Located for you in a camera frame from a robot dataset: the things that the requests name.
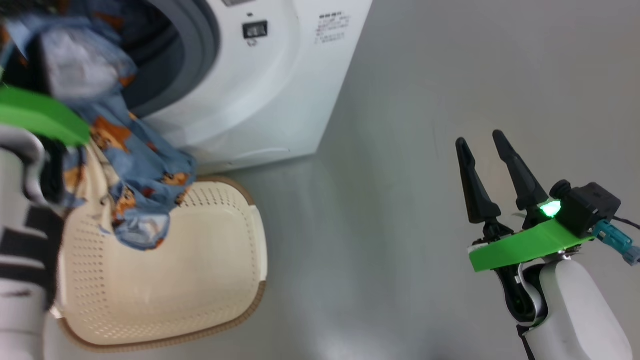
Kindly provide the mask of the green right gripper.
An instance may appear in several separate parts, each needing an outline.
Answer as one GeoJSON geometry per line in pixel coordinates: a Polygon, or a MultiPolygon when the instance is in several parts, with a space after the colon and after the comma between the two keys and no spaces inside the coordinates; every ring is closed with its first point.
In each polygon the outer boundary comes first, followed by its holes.
{"type": "MultiPolygon", "coordinates": [[[[542,185],[501,130],[493,131],[499,158],[509,171],[516,192],[518,210],[537,208],[549,200],[542,185]]],[[[502,212],[492,202],[476,171],[476,159],[463,137],[455,141],[467,217],[471,224],[495,223],[502,212]]],[[[493,271],[500,281],[505,304],[511,316],[524,327],[534,327],[546,317],[546,302],[542,290],[526,280],[524,265],[560,253],[573,253],[574,248],[594,239],[592,235],[578,238],[555,219],[528,230],[511,234],[498,224],[498,237],[492,242],[476,241],[468,249],[474,272],[493,271]]]]}

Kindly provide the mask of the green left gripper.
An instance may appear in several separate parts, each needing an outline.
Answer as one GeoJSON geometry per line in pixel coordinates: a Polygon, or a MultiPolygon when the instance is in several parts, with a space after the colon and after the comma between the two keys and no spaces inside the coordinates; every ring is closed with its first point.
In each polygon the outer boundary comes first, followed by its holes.
{"type": "Polygon", "coordinates": [[[42,38],[29,44],[30,89],[0,85],[0,161],[6,155],[19,164],[18,190],[44,207],[58,207],[64,199],[63,162],[68,150],[90,141],[89,125],[66,105],[51,98],[42,38]]]}

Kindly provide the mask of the cream bear print garment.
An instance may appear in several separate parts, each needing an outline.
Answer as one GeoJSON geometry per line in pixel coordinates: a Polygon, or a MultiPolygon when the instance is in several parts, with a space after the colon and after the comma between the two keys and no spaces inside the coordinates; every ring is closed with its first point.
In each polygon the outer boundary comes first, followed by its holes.
{"type": "Polygon", "coordinates": [[[96,142],[91,140],[84,150],[86,162],[83,198],[94,208],[101,206],[111,211],[114,208],[114,198],[110,188],[117,180],[115,171],[96,142]]]}

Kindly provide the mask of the blue bear print garment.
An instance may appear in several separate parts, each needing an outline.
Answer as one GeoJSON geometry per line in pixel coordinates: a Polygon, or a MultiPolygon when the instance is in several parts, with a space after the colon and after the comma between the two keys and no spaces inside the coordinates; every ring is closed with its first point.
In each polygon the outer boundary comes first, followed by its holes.
{"type": "MultiPolygon", "coordinates": [[[[99,230],[138,251],[159,248],[169,234],[170,212],[195,182],[197,163],[128,109],[122,91],[137,66],[119,46],[118,34],[84,16],[34,13],[10,18],[3,30],[26,60],[32,39],[42,38],[51,96],[87,123],[89,143],[96,143],[114,170],[112,210],[93,208],[99,230]]],[[[62,163],[62,205],[69,210],[89,204],[83,198],[85,146],[67,153],[62,163]]]]}

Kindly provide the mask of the black door latch socket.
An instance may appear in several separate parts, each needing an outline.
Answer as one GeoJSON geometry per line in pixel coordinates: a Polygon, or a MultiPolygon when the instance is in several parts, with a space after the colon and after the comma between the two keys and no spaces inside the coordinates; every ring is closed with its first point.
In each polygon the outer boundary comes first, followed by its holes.
{"type": "Polygon", "coordinates": [[[269,34],[269,22],[262,20],[259,22],[248,22],[242,24],[243,39],[251,40],[267,37],[269,34]]]}

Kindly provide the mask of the white front-load washing machine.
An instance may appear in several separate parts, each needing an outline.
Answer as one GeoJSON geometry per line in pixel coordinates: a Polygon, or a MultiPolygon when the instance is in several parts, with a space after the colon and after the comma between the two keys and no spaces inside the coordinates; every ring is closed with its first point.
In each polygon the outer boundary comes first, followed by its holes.
{"type": "MultiPolygon", "coordinates": [[[[322,141],[373,0],[255,0],[227,7],[207,0],[220,35],[213,67],[185,98],[145,117],[202,174],[263,166],[314,154],[322,141]],[[269,34],[244,39],[242,25],[267,21],[269,34]],[[204,164],[265,148],[291,153],[240,166],[204,164]]],[[[156,12],[138,0],[123,41],[156,12]]]]}

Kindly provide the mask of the cream perforated laundry basket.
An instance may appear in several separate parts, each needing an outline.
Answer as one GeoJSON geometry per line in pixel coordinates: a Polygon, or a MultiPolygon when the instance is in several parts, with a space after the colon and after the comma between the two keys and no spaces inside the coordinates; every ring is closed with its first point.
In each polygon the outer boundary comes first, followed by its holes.
{"type": "Polygon", "coordinates": [[[111,208],[67,218],[50,312],[76,346],[132,353],[211,337],[247,321],[266,289],[265,226],[249,192],[202,177],[170,214],[158,249],[135,250],[101,229],[111,208]]]}

